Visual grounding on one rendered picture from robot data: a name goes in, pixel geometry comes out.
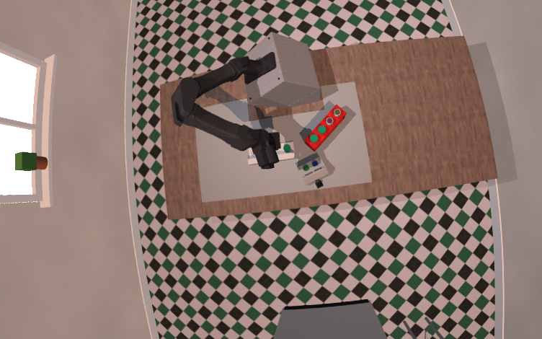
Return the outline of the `light grey flat mat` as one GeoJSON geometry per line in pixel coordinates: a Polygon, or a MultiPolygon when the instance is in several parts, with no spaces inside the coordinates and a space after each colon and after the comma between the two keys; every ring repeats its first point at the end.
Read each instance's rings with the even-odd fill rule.
{"type": "Polygon", "coordinates": [[[324,110],[249,121],[247,98],[203,107],[224,120],[252,129],[279,132],[280,143],[293,141],[295,159],[275,168],[249,165],[249,149],[239,151],[225,141],[195,128],[202,203],[252,198],[372,182],[368,148],[355,82],[321,87],[324,110]],[[347,114],[314,152],[304,139],[335,105],[347,114]],[[306,185],[298,167],[321,157],[328,175],[306,185]]]}

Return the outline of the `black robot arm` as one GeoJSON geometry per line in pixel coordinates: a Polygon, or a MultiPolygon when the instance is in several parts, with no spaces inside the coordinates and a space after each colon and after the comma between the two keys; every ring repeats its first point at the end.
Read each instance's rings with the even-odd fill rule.
{"type": "Polygon", "coordinates": [[[226,82],[233,82],[242,74],[244,83],[249,84],[275,68],[275,53],[270,52],[256,61],[248,56],[233,58],[222,67],[202,76],[183,78],[172,95],[174,123],[179,127],[185,124],[205,131],[239,151],[251,147],[261,169],[275,168],[274,164],[279,162],[275,140],[265,129],[252,129],[229,122],[195,103],[206,92],[226,82]]]}

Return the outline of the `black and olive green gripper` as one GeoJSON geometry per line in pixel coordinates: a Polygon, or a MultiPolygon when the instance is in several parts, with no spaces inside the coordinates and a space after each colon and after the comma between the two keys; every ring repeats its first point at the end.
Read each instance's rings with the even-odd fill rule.
{"type": "Polygon", "coordinates": [[[271,138],[275,140],[276,150],[279,150],[281,148],[279,132],[274,132],[274,133],[269,133],[269,134],[271,135],[271,138]]]}

